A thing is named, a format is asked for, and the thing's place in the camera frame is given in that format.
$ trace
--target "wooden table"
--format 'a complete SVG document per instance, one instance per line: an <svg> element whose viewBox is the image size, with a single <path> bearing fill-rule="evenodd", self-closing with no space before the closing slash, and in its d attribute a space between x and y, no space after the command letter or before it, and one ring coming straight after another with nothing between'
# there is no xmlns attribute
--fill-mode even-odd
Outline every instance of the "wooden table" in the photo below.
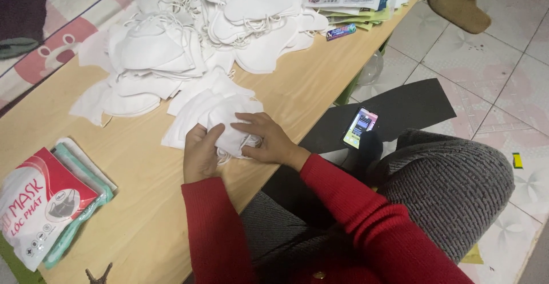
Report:
<svg viewBox="0 0 549 284"><path fill-rule="evenodd" d="M235 66L235 81L254 90L265 111L298 142L402 17L330 42L317 35L310 49L280 57L272 74L249 74ZM180 284L191 272L180 190L183 152L160 145L174 117L167 115L167 103L141 117L113 118L103 129L69 116L79 95L105 77L99 67L79 67L73 58L0 118L0 180L40 147L72 137L119 192L83 225L55 268L39 267L47 283L87 284L86 268L99 277L113 262L109 284ZM245 159L221 168L239 212L276 169Z"/></svg>

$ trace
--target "smartphone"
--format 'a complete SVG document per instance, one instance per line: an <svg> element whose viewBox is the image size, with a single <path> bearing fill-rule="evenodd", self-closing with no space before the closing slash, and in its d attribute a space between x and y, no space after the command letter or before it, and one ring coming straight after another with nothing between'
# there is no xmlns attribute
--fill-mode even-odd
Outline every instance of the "smartphone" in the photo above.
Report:
<svg viewBox="0 0 549 284"><path fill-rule="evenodd" d="M359 148L360 134L364 131L370 131L373 129L378 116L364 107L359 108L356 116L351 122L351 126L346 133L343 134L343 143L353 148Z"/></svg>

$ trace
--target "gray knit skirt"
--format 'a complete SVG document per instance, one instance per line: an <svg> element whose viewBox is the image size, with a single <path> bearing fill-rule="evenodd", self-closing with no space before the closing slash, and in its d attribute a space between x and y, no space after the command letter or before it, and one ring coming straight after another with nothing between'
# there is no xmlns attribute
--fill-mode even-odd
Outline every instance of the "gray knit skirt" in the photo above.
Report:
<svg viewBox="0 0 549 284"><path fill-rule="evenodd" d="M455 263L496 220L514 189L512 168L498 150L419 130L403 132L395 152L368 174L379 182L378 193L404 204ZM350 239L337 227L310 227L263 192L240 216L262 283L287 282L293 269L319 252L353 255Z"/></svg>

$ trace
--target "tan slipper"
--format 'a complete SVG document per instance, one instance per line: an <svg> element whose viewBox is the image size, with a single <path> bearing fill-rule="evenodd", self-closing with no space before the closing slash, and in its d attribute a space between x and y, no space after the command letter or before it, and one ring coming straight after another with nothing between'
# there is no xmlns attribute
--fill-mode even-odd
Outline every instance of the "tan slipper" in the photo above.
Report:
<svg viewBox="0 0 549 284"><path fill-rule="evenodd" d="M427 0L436 14L463 30L479 34L490 27L492 20L477 7L477 0Z"/></svg>

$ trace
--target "red sweater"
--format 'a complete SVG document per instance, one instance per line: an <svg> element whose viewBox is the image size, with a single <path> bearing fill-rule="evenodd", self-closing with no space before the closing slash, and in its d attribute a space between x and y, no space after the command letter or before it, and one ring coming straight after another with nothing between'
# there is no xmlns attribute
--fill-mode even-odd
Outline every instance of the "red sweater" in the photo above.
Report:
<svg viewBox="0 0 549 284"><path fill-rule="evenodd" d="M312 154L300 172L353 236L363 260L322 257L296 270L292 283L471 283L408 217L387 199ZM196 284L256 283L244 228L220 177L181 186ZM312 275L322 271L320 280Z"/></svg>

